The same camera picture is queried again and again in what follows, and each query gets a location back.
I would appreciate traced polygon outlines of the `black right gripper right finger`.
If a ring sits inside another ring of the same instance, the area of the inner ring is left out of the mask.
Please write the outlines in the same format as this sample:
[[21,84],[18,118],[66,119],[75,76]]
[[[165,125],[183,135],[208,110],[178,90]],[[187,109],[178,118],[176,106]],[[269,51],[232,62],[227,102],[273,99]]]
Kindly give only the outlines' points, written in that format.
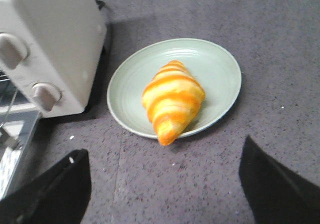
[[296,174],[247,136],[239,178],[257,224],[318,224],[320,188]]

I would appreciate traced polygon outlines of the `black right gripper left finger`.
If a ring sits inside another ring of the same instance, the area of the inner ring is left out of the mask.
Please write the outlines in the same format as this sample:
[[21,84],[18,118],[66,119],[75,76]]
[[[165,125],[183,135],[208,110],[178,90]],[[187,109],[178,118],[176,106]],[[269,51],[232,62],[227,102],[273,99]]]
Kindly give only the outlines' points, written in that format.
[[89,153],[73,150],[0,202],[2,224],[79,224],[91,198]]

